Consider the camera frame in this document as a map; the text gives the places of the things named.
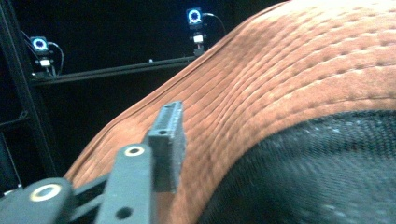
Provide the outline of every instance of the padded surface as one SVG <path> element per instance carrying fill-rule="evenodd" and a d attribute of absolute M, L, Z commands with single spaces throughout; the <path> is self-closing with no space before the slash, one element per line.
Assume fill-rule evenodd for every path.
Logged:
<path fill-rule="evenodd" d="M 395 223 L 395 191 L 396 112 L 346 112 L 260 141 L 199 223 Z"/>
<path fill-rule="evenodd" d="M 80 186 L 140 142 L 162 105 L 184 104 L 186 159 L 163 222 L 194 223 L 229 168 L 296 123 L 396 109 L 396 2 L 295 0 L 249 18 L 158 90 L 113 119 L 66 177 Z"/>

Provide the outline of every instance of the cable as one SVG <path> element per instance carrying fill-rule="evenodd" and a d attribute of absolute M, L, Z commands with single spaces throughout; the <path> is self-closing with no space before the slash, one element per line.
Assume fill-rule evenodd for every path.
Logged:
<path fill-rule="evenodd" d="M 213 13 L 203 13 L 202 15 L 203 15 L 203 16 L 210 16 L 210 17 L 215 17 L 215 18 L 217 18 L 217 19 L 220 21 L 220 23 L 221 23 L 221 26 L 222 26 L 223 31 L 224 31 L 224 35 L 227 35 L 227 31 L 225 30 L 225 26 L 224 26 L 224 23 L 222 22 L 221 18 L 219 18 L 218 16 L 216 16 L 216 15 L 213 14 Z"/>
<path fill-rule="evenodd" d="M 59 47 L 59 45 L 57 45 L 54 42 L 48 42 L 48 44 L 55 46 L 61 52 L 61 56 L 62 56 L 61 67 L 59 68 L 58 75 L 57 75 L 57 76 L 60 76 L 62 73 L 62 70 L 64 69 L 64 51 L 61 49 L 61 47 Z"/>

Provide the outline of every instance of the metal frame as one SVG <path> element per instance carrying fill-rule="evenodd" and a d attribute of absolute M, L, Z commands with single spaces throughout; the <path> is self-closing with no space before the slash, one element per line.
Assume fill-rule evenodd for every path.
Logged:
<path fill-rule="evenodd" d="M 23 44 L 12 1 L 0 0 L 0 44 L 5 55 L 9 73 L 19 95 L 23 110 L 28 112 L 27 120 L 39 150 L 47 176 L 59 176 L 65 172 L 62 160 L 56 150 L 52 133 L 41 98 L 30 85 L 28 76 L 33 68 Z"/>
<path fill-rule="evenodd" d="M 86 79 L 95 79 L 99 77 L 113 77 L 120 75 L 127 75 L 132 73 L 141 73 L 147 71 L 154 71 L 160 69 L 183 67 L 194 61 L 196 57 L 183 57 L 178 59 L 163 60 L 153 63 L 138 63 L 132 65 L 125 65 L 114 68 L 99 69 L 89 72 L 81 72 L 75 74 L 62 75 L 59 77 L 48 77 L 37 79 L 34 81 L 34 86 L 48 86 L 58 83 L 80 81 Z"/>

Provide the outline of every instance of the quilted cushion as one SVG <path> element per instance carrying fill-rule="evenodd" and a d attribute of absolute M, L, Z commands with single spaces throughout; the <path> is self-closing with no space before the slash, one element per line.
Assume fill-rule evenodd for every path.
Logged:
<path fill-rule="evenodd" d="M 294 0 L 236 27 L 158 90 L 117 116 L 66 174 L 80 186 L 111 170 L 162 105 L 185 107 L 188 145 L 163 222 L 195 223 L 221 179 L 272 133 L 338 112 L 396 109 L 396 1 Z"/>

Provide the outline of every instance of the black plastic part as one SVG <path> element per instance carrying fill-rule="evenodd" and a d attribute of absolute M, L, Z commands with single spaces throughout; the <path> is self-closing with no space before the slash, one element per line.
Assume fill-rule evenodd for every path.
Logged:
<path fill-rule="evenodd" d="M 163 106 L 145 141 L 152 147 L 156 161 L 155 191 L 175 192 L 186 148 L 183 104 L 180 101 Z"/>
<path fill-rule="evenodd" d="M 102 175 L 75 190 L 78 208 L 74 211 L 70 223 L 93 223 L 99 206 L 103 202 L 103 191 L 108 176 Z"/>
<path fill-rule="evenodd" d="M 61 188 L 58 194 L 44 201 L 32 199 L 36 189 L 52 184 Z M 45 196 L 49 192 L 51 189 L 42 190 L 36 196 Z M 7 206 L 1 210 L 0 223 L 63 224 L 69 221 L 74 208 L 75 200 L 71 184 L 63 178 L 48 178 L 34 183 L 23 191 L 17 191 L 12 201 L 8 201 Z"/>
<path fill-rule="evenodd" d="M 155 223 L 153 165 L 151 147 L 144 144 L 123 147 L 107 180 L 95 223 Z"/>

